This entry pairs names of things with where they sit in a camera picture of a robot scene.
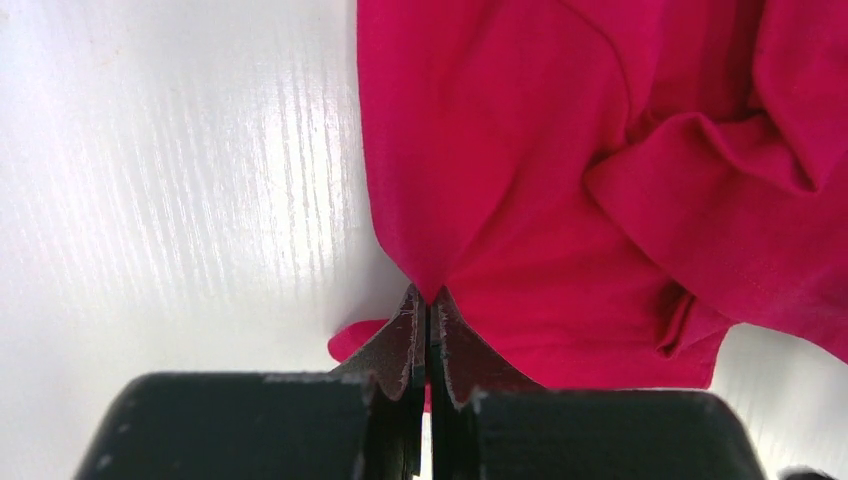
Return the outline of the red t shirt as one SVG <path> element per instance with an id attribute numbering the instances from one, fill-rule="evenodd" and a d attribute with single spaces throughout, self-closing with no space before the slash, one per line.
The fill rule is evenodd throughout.
<path id="1" fill-rule="evenodd" d="M 847 356 L 843 1 L 361 1 L 379 244 L 549 388 Z"/>

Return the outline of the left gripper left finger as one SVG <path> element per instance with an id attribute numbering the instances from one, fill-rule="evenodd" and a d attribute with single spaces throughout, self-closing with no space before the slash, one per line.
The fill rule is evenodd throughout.
<path id="1" fill-rule="evenodd" d="M 155 372 L 118 394 L 80 479 L 410 479 L 420 471 L 424 301 L 328 372 Z"/>

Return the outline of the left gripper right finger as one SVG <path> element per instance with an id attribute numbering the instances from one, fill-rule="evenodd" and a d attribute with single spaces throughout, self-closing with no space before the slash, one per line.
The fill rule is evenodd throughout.
<path id="1" fill-rule="evenodd" d="M 760 479 L 737 416 L 693 390 L 550 390 L 442 290 L 430 307 L 436 479 Z"/>

